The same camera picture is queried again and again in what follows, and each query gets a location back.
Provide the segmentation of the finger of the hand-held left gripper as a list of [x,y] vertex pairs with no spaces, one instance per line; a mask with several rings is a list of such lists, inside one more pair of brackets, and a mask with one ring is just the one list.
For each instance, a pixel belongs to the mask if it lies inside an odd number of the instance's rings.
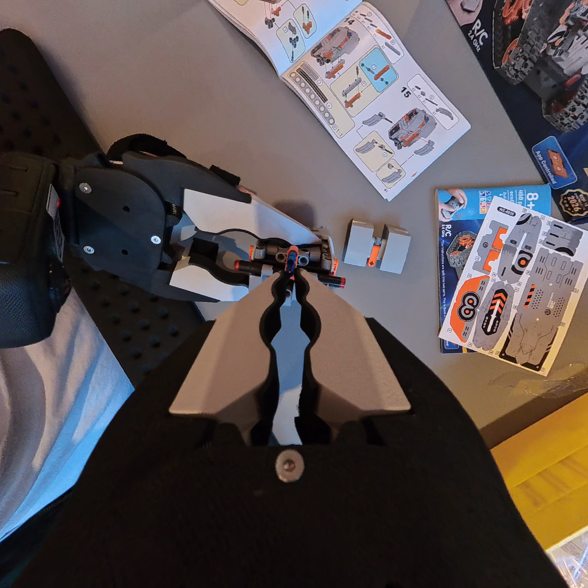
[[191,254],[178,262],[171,286],[207,299],[236,302],[249,293],[249,275],[218,265],[214,257]]
[[259,239],[282,239],[291,245],[320,242],[310,229],[255,195],[247,203],[185,189],[183,197],[184,212],[200,231],[241,231]]

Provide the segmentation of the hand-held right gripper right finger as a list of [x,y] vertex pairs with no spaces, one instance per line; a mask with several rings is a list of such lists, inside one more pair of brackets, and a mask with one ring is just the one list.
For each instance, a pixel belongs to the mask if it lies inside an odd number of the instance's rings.
[[296,297],[309,338],[296,417],[302,443],[329,443],[346,422],[409,411],[366,318],[302,269]]

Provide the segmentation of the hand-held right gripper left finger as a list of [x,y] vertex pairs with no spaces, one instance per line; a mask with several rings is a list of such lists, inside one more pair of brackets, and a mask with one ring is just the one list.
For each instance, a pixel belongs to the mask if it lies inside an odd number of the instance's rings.
[[276,301],[267,277],[216,319],[169,411],[176,416],[216,418],[237,426],[251,444],[251,430],[261,420],[256,393],[270,370],[270,344],[260,331],[263,312]]

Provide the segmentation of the grey building block model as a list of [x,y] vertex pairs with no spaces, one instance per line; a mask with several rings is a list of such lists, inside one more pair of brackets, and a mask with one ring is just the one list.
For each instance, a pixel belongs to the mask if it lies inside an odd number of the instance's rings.
[[316,243],[291,245],[283,239],[260,239],[249,248],[249,260],[237,259],[233,269],[251,276],[250,289],[273,273],[294,268],[307,270],[330,288],[344,288],[346,279],[336,276],[339,261],[329,232],[323,228],[313,232]]

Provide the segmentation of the grey curved panel block piece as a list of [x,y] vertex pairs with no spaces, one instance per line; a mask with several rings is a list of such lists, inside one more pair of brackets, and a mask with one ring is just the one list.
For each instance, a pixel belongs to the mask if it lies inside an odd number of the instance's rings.
[[372,223],[352,219],[346,235],[343,262],[400,274],[410,239],[410,234],[403,228],[384,224],[382,234],[378,236]]

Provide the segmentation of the white instruction booklet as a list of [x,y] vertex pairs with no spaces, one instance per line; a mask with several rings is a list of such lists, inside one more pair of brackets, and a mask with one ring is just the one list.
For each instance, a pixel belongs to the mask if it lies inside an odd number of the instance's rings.
[[387,201],[470,129],[368,2],[210,3],[261,48]]

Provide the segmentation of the grey desk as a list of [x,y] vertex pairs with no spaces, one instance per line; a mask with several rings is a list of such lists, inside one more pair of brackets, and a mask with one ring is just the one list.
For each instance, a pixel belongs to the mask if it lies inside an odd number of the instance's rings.
[[[569,403],[489,386],[509,371],[440,352],[438,187],[541,178],[445,1],[373,1],[471,129],[393,201],[365,180],[257,45],[206,1],[1,1],[1,28],[29,36],[103,149],[122,136],[165,139],[202,165],[239,175],[303,224],[326,226],[342,253],[352,218],[412,236],[400,275],[342,265],[349,304],[378,320],[443,379],[498,445]],[[584,292],[551,371],[587,364]]]

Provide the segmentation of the blue manual booklet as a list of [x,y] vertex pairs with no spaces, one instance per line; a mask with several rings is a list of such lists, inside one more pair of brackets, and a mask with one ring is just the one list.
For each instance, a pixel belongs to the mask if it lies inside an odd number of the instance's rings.
[[450,317],[460,342],[443,353],[491,352],[514,313],[515,293],[532,264],[547,185],[437,190],[440,322]]

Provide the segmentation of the empty clear plastic bag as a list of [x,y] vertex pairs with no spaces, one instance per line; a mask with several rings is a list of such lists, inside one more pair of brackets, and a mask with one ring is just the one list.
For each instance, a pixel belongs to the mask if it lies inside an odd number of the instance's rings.
[[511,396],[560,399],[587,391],[587,365],[567,364],[548,376],[509,371],[489,381],[489,386],[506,390]]

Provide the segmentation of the person's white shirt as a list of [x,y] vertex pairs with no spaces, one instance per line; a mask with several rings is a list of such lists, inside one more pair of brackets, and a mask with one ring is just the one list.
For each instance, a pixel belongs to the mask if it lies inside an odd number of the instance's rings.
[[133,391],[74,291],[50,337],[1,350],[1,539],[75,484]]

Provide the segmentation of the grey orange sticker sheet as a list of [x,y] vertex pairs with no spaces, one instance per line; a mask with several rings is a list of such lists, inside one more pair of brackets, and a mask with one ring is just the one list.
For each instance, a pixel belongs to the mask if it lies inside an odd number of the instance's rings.
[[547,376],[586,280],[586,231],[495,197],[439,338]]

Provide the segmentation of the yellow plastic bin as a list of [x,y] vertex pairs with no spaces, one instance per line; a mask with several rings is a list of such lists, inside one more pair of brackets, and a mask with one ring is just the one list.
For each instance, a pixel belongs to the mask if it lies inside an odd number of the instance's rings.
[[545,549],[587,525],[587,395],[491,450],[513,502]]

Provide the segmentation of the clear plastic bags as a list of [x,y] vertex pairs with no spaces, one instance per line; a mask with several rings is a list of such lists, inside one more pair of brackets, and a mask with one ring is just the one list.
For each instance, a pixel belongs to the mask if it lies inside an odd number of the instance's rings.
[[569,587],[587,587],[587,527],[546,552]]

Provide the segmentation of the blue toy robot kit box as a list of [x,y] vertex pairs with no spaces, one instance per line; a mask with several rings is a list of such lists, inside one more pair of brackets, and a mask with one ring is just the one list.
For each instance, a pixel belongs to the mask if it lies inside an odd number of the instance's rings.
[[587,1],[447,1],[563,219],[587,228]]

